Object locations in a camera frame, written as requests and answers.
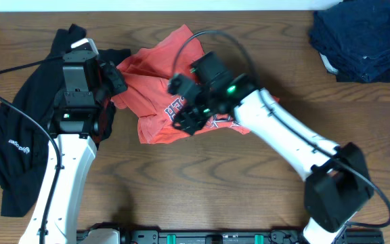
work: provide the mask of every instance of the navy folded clothing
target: navy folded clothing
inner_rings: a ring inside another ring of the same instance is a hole
[[[390,0],[344,1],[316,11],[309,35],[341,81],[390,82],[384,75],[390,70]]]

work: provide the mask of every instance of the black joint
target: black joint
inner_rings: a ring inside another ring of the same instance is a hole
[[[39,228],[39,230],[37,231],[37,235],[40,235],[40,233],[42,233],[41,228]],[[45,229],[45,235],[48,235],[48,234],[49,234],[49,231],[47,231],[47,230]]]
[[[113,62],[101,65],[104,83],[109,88],[110,95],[115,96],[127,91],[127,84],[124,76],[115,67]]]
[[[352,143],[338,149],[335,160],[350,166],[370,179],[362,151]],[[331,175],[335,169],[338,174]],[[320,167],[313,166],[305,181],[305,206],[310,216],[325,230],[336,232],[373,196],[374,189],[353,173],[329,159]]]
[[[214,91],[224,90],[233,81],[233,74],[215,52],[209,52],[191,64],[201,84],[207,84]]]
[[[195,103],[197,96],[201,93],[201,88],[191,80],[191,78],[182,74],[175,75],[169,80],[168,93],[171,95],[183,96],[189,104]]]

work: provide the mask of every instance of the clothing label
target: clothing label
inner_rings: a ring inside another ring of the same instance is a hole
[[[24,152],[25,154],[28,154],[30,152],[30,148],[29,147],[21,147],[17,141],[13,141],[13,140],[8,140],[8,143],[11,143],[13,144],[15,147],[17,147],[19,150],[21,150],[22,152]]]

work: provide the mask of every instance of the wood grain surface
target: wood grain surface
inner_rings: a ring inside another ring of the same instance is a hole
[[[182,24],[194,32],[221,29],[248,49],[265,86],[310,128],[364,151],[370,174],[390,198],[390,84],[337,83],[308,44],[311,12],[0,13],[0,69],[41,60],[58,28],[77,23],[100,49],[153,47]],[[240,70],[244,62],[226,41],[201,37]],[[12,100],[33,68],[0,76],[0,95]],[[117,111],[83,194],[79,228],[96,222],[163,229],[304,226],[303,183],[284,159],[255,135],[219,129],[172,144],[140,144],[137,117]],[[17,243],[24,218],[0,217],[0,243]],[[382,222],[375,196],[354,220]],[[390,227],[383,230],[390,244]]]

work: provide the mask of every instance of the green light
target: green light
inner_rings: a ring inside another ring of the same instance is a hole
[[[228,89],[227,89],[227,92],[228,93],[233,93],[233,92],[235,92],[236,91],[236,86],[235,85],[232,85],[232,86],[230,86]]]

